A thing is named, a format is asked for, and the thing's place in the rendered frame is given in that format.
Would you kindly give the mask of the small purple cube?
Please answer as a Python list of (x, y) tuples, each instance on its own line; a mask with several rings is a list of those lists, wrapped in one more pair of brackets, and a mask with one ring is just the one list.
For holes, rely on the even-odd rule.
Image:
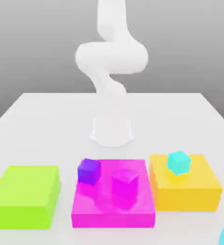
[(84, 158), (78, 166), (77, 172), (79, 182), (95, 185), (101, 176), (101, 162)]

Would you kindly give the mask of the small magenta cube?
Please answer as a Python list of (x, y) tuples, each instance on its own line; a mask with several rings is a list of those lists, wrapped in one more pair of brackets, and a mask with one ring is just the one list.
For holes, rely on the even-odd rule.
[(129, 210), (136, 203), (139, 192), (139, 174), (123, 168), (112, 176), (112, 198), (115, 206)]

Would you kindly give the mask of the large magenta box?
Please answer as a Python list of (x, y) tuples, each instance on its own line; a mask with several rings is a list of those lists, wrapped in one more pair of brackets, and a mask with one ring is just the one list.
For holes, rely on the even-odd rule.
[[(143, 159), (99, 159), (101, 176), (95, 185), (77, 182), (71, 218), (74, 228), (147, 228), (155, 225), (155, 207)], [(128, 168), (139, 174), (136, 203), (129, 210), (114, 205), (112, 176)]]

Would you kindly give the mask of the large orange box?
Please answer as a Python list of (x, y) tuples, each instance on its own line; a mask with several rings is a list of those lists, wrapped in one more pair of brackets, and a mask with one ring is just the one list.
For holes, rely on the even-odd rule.
[(216, 211), (223, 188), (204, 155), (190, 155), (189, 173), (176, 176), (167, 155), (151, 155), (149, 181), (157, 211)]

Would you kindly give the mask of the large lime green box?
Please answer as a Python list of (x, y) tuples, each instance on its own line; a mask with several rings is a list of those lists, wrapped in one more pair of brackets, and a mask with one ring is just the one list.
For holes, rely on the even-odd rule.
[(61, 190), (57, 166), (9, 166), (0, 178), (0, 229), (49, 229)]

